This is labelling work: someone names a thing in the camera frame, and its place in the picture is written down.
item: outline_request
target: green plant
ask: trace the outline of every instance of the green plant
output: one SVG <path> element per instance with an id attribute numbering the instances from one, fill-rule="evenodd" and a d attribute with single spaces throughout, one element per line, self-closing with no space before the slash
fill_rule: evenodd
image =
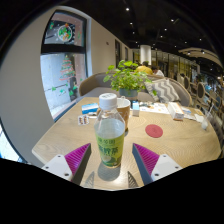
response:
<path id="1" fill-rule="evenodd" d="M 108 71 L 106 72 L 107 76 L 105 76 L 103 80 L 104 82 L 111 80 L 111 88 L 113 90 L 118 91 L 123 88 L 127 90 L 135 89 L 139 92 L 146 88 L 144 82 L 152 83 L 147 77 L 146 72 L 136 71 L 138 65 L 132 61 L 122 60 L 119 62 L 117 69 L 114 69 L 114 67 L 114 65 L 108 67 Z"/>

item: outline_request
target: plastic bottle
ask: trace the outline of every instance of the plastic bottle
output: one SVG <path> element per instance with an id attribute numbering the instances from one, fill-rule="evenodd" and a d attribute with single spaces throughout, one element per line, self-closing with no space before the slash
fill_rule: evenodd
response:
<path id="1" fill-rule="evenodd" d="M 117 111 L 117 95 L 104 93 L 99 96 L 101 109 L 94 124 L 100 157 L 107 167 L 121 164 L 125 122 Z"/>

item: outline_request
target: bottle cap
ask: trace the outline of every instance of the bottle cap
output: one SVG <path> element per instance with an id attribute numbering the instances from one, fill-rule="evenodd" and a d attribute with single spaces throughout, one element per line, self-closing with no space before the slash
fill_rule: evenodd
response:
<path id="1" fill-rule="evenodd" d="M 102 110 L 112 110 L 117 108 L 117 95 L 114 93 L 104 93 L 99 96 L 99 107 Z"/>

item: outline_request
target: bottle label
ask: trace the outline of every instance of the bottle label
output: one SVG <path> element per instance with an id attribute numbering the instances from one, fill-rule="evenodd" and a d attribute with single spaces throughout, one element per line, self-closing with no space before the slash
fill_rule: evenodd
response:
<path id="1" fill-rule="evenodd" d="M 124 133 L 117 138 L 105 139 L 96 134 L 102 162 L 109 167 L 117 166 L 121 162 Z"/>

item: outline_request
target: potted plant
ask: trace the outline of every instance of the potted plant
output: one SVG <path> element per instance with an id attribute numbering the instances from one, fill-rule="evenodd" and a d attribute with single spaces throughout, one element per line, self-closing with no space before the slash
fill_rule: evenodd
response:
<path id="1" fill-rule="evenodd" d="M 152 83 L 146 72 L 136 71 L 138 64 L 132 61 L 122 60 L 119 62 L 117 69 L 114 69 L 114 67 L 114 65 L 108 67 L 107 76 L 104 77 L 103 81 L 111 80 L 112 89 L 119 91 L 121 96 L 136 97 L 138 92 L 146 88 L 144 82 Z"/>

